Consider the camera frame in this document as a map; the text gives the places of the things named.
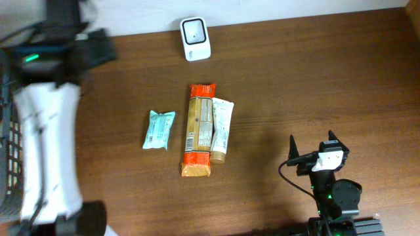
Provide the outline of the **orange spaghetti package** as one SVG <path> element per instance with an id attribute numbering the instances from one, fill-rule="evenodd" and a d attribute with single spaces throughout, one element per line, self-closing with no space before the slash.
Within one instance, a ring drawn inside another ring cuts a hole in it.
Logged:
<path id="1" fill-rule="evenodd" d="M 186 143 L 181 176 L 211 175 L 211 142 L 213 140 L 213 98 L 216 84 L 190 86 Z"/>

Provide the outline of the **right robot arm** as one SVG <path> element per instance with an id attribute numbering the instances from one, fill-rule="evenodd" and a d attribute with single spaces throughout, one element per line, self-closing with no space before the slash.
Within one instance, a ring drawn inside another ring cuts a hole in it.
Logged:
<path id="1" fill-rule="evenodd" d="M 285 164 L 296 166 L 297 176 L 308 176 L 318 209 L 318 217 L 310 218 L 306 235 L 355 235 L 354 217 L 362 186 L 352 180 L 335 177 L 348 158 L 350 150 L 332 132 L 328 140 L 320 142 L 317 151 L 300 155 L 293 136 L 289 138 L 289 154 Z"/>

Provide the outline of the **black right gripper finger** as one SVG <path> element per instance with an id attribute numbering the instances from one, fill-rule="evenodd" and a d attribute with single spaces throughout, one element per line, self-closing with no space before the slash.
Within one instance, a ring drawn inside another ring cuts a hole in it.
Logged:
<path id="1" fill-rule="evenodd" d="M 340 144 L 341 141 L 338 139 L 338 137 L 334 134 L 332 130 L 328 131 L 328 143 L 329 144 Z"/>
<path id="2" fill-rule="evenodd" d="M 299 157 L 299 151 L 297 149 L 297 145 L 294 139 L 294 136 L 291 134 L 289 137 L 289 154 L 288 159 L 292 160 Z"/>

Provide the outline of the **white Pantene tube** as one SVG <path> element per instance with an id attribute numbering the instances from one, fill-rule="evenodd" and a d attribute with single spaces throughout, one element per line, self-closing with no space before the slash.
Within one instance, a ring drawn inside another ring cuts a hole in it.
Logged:
<path id="1" fill-rule="evenodd" d="M 211 143 L 210 161 L 223 164 L 226 160 L 234 103 L 219 98 L 213 98 L 212 102 L 215 132 Z"/>

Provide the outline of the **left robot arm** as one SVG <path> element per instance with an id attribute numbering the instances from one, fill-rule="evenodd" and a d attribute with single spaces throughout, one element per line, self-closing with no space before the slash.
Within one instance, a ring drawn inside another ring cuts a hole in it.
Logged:
<path id="1" fill-rule="evenodd" d="M 81 81 L 116 59 L 82 1 L 47 1 L 29 37 L 1 49 L 1 222 L 7 235 L 113 235 L 102 201 L 79 190 L 75 124 Z"/>

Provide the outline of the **teal snack packet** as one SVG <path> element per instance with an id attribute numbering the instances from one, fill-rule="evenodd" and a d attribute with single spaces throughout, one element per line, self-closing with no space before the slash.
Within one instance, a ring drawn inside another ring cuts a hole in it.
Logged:
<path id="1" fill-rule="evenodd" d="M 168 149 L 170 130 L 176 113 L 157 113 L 150 111 L 149 127 L 146 133 L 143 149 Z"/>

